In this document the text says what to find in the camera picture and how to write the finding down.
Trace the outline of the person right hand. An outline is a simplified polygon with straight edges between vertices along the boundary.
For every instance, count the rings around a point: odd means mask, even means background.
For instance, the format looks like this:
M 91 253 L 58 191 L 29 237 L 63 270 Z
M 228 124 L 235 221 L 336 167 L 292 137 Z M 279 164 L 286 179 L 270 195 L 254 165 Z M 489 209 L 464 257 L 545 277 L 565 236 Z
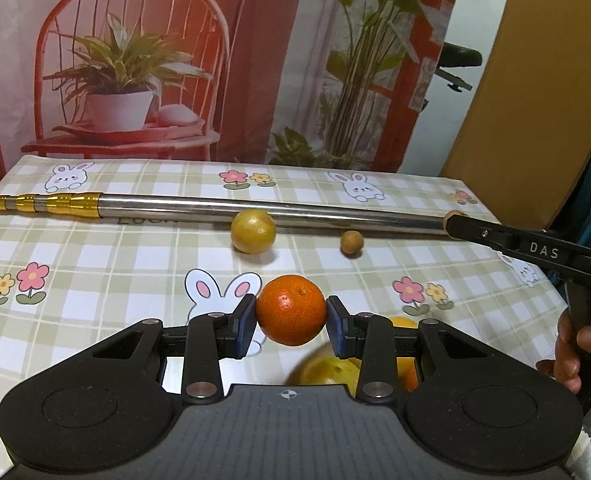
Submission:
M 538 361 L 536 369 L 557 380 L 572 393 L 578 393 L 582 387 L 580 350 L 591 354 L 591 326 L 585 326 L 576 332 L 569 310 L 565 309 L 558 320 L 555 358 Z

